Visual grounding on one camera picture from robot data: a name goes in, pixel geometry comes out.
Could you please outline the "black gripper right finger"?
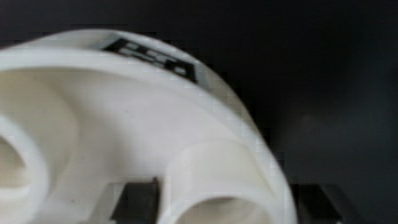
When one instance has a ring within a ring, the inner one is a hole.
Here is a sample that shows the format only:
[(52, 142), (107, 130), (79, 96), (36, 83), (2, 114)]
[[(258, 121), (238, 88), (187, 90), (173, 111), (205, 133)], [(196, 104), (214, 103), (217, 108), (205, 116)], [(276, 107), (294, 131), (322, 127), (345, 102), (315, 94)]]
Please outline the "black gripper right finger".
[(299, 224), (356, 224), (349, 199), (333, 184), (294, 184)]

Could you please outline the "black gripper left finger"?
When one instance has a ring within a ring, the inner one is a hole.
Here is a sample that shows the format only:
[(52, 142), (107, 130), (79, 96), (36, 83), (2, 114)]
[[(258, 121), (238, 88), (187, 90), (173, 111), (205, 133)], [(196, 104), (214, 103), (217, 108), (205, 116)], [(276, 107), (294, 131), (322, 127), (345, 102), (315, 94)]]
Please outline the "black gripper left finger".
[(128, 182), (111, 215), (114, 224), (157, 224), (158, 203), (158, 178), (153, 177), (146, 182)]

